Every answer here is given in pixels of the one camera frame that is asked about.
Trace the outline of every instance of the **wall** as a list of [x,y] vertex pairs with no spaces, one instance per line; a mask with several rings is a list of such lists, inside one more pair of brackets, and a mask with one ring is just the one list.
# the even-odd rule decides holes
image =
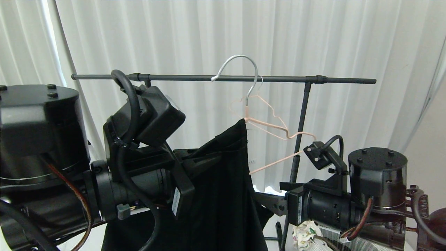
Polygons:
[[[446,78],[427,109],[405,155],[409,160],[407,184],[418,185],[429,195],[429,212],[446,207]],[[408,221],[408,226],[415,226]],[[415,233],[406,241],[415,247]]]

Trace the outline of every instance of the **thick black cable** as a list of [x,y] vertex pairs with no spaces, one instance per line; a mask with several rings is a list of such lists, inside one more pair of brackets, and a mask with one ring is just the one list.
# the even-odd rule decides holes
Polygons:
[[32,236],[36,242],[46,251],[59,251],[56,245],[48,239],[48,236],[13,205],[0,200],[0,212],[8,215],[22,226],[23,231]]
[[[140,116],[140,105],[138,97],[136,95],[134,86],[122,71],[113,70],[111,72],[111,75],[113,80],[119,86],[122,86],[122,88],[124,88],[125,93],[128,96],[128,102],[130,104],[130,109],[131,109],[131,118],[130,118],[130,125],[128,126],[127,132],[123,136],[122,141],[124,141],[127,144],[130,144],[138,130],[138,123]],[[155,219],[155,224],[154,224],[155,226],[153,228],[152,235],[147,240],[147,242],[140,248],[140,251],[146,251],[149,249],[151,245],[153,245],[153,242],[155,241],[156,237],[160,232],[161,215],[160,211],[155,206],[155,204],[146,196],[144,191],[142,191],[128,175],[127,170],[125,169],[124,166],[125,152],[126,150],[120,147],[116,153],[117,155],[116,165],[118,167],[119,175],[121,176],[124,185],[127,186],[130,189],[130,191],[132,191],[136,195],[136,197],[138,197],[141,200],[141,202],[150,209],[150,211],[152,211],[153,217]]]
[[336,140],[339,140],[339,157],[341,157],[341,159],[344,157],[344,139],[342,138],[341,135],[335,135],[333,137],[331,137],[331,139],[329,139],[322,147],[321,150],[325,150],[327,149],[331,144],[333,144],[333,142],[335,142]]
[[420,208],[418,205],[418,201],[420,200],[420,197],[424,194],[423,190],[418,189],[413,195],[412,195],[412,214],[413,218],[417,222],[418,226],[421,227],[424,231],[426,231],[427,235],[430,237],[431,240],[438,242],[441,245],[446,245],[446,238],[441,237],[440,235],[434,233],[427,224],[423,221],[421,215],[420,215]]

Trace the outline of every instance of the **black cloth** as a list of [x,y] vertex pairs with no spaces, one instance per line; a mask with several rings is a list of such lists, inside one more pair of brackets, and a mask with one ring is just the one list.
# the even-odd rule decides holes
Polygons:
[[[195,194],[187,217],[176,221],[171,210],[161,211],[161,231],[150,250],[268,250],[262,229],[272,213],[253,200],[247,142],[246,124],[240,120],[189,156],[222,154],[216,165],[191,180]],[[102,250],[138,250],[152,230],[149,211],[112,221]]]

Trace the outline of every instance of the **bolt head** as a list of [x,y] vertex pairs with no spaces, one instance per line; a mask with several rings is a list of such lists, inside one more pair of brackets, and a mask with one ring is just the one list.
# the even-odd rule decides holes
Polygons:
[[48,97],[49,98],[57,98],[59,95],[57,94],[57,92],[49,92],[48,93]]

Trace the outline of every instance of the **pink clothes hanger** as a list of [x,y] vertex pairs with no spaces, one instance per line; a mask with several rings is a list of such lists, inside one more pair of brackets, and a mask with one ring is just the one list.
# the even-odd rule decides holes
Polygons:
[[[250,95],[251,95],[251,92],[253,91],[254,87],[255,87],[256,84],[257,84],[257,77],[258,77],[258,69],[257,69],[257,65],[256,65],[256,63],[254,62],[254,60],[252,60],[250,57],[248,57],[248,56],[246,56],[246,55],[241,55],[241,54],[240,54],[240,55],[233,55],[233,56],[231,56],[231,57],[228,58],[228,59],[225,61],[225,63],[220,67],[220,70],[218,71],[217,75],[215,75],[215,76],[213,76],[213,77],[211,78],[211,81],[213,82],[213,81],[217,80],[217,79],[220,77],[220,75],[221,75],[223,69],[226,67],[226,65],[227,65],[231,60],[233,60],[233,59],[235,59],[235,58],[240,58],[240,57],[242,57],[242,58],[247,58],[249,61],[251,61],[251,63],[252,63],[253,66],[254,66],[254,70],[255,70],[255,74],[254,74],[254,83],[252,84],[251,88],[249,89],[248,94],[246,95],[246,100],[245,100],[245,117],[244,117],[245,122],[246,122],[246,123],[250,123],[250,124],[254,125],[255,127],[259,128],[259,129],[261,129],[261,130],[263,130],[264,132],[266,132],[266,133],[268,133],[268,134],[271,134],[271,135],[273,135],[273,136],[275,136],[275,137],[277,137],[277,138],[280,138],[280,139],[282,139],[282,140],[287,140],[287,139],[294,138],[294,137],[296,137],[296,136],[299,135],[299,134],[310,135],[310,136],[312,136],[312,137],[314,138],[314,140],[316,140],[316,136],[315,136],[314,134],[307,133],[307,132],[297,132],[297,133],[295,133],[295,134],[293,134],[293,135],[290,136],[290,133],[289,133],[289,131],[288,131],[288,127],[285,125],[285,123],[283,122],[283,120],[282,120],[280,117],[278,117],[278,116],[275,115],[274,108],[273,108],[270,104],[268,104],[268,102],[266,102],[262,97],[260,97],[260,95],[259,95],[259,92],[260,92],[260,91],[257,92],[257,95],[255,95],[255,97],[260,98],[260,100],[262,100],[264,103],[266,103],[266,104],[268,105],[268,107],[271,108],[271,109],[273,110],[273,116],[276,117],[276,118],[279,118],[280,121],[282,122],[282,124],[283,124],[284,126],[282,127],[282,126],[278,126],[278,125],[274,125],[274,124],[266,123],[266,122],[263,122],[263,121],[254,119],[254,118],[252,118],[252,117],[249,116],[248,99],[249,99],[249,97],[250,97]],[[259,126],[255,125],[255,123],[256,123],[256,124],[259,124],[259,125],[268,126],[268,127],[271,127],[271,128],[275,128],[275,129],[282,130],[282,131],[286,132],[286,137],[287,137],[287,139],[282,138],[282,137],[280,137],[280,136],[277,136],[277,135],[275,135],[275,134],[273,134],[273,133],[271,133],[271,132],[268,132],[267,130],[265,130],[265,129],[263,129],[263,128],[260,128]],[[266,169],[266,168],[268,168],[268,167],[270,167],[270,166],[273,166],[273,165],[275,165],[275,164],[277,164],[277,163],[280,163],[280,162],[282,162],[282,161],[284,161],[284,160],[287,160],[287,159],[289,159],[289,158],[292,158],[292,157],[294,157],[294,156],[296,156],[296,155],[298,155],[298,154],[300,154],[300,153],[302,153],[302,152],[303,152],[303,151],[299,151],[299,152],[294,153],[294,154],[292,154],[292,155],[290,155],[290,156],[288,156],[288,157],[285,157],[285,158],[280,159],[280,160],[278,160],[278,161],[275,161],[275,162],[273,162],[273,163],[271,163],[271,164],[268,164],[268,165],[266,165],[266,166],[264,166],[264,167],[258,168],[258,169],[256,169],[256,170],[250,172],[249,175],[251,175],[251,174],[253,174],[253,173],[256,173],[256,172],[258,172],[258,171],[264,170],[264,169]]]

